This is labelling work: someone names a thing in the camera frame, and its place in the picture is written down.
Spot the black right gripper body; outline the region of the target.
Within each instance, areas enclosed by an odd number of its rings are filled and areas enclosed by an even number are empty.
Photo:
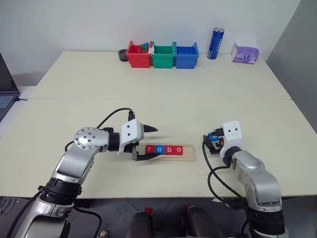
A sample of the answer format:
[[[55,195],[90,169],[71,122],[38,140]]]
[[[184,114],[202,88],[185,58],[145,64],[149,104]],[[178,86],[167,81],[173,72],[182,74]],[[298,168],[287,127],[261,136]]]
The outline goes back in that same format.
[[[221,149],[224,146],[224,132],[222,128],[217,128],[214,131],[216,131],[218,133],[218,136],[209,136],[210,141],[212,141],[214,147],[216,149],[219,149],[219,152],[221,151]]]

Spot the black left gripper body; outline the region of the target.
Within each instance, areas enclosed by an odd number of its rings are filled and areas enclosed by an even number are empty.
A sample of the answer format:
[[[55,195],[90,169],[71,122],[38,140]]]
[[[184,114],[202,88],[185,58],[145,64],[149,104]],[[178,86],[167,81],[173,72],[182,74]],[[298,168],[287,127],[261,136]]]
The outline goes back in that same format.
[[[131,146],[132,159],[137,161],[137,146],[139,141],[144,139],[144,128],[142,123],[128,123],[127,124],[127,141]]]

